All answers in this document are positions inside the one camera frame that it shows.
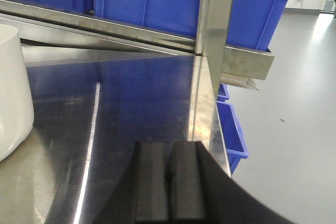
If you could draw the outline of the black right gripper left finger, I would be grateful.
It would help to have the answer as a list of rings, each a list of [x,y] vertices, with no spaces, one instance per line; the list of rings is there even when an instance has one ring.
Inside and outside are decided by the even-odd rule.
[[[165,188],[163,144],[138,143],[135,223],[167,223],[168,206]]]

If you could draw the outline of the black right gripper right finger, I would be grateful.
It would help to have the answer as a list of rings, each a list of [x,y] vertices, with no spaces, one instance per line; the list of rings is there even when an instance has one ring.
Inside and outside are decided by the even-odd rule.
[[[206,222],[199,171],[195,143],[175,142],[169,162],[171,223]]]

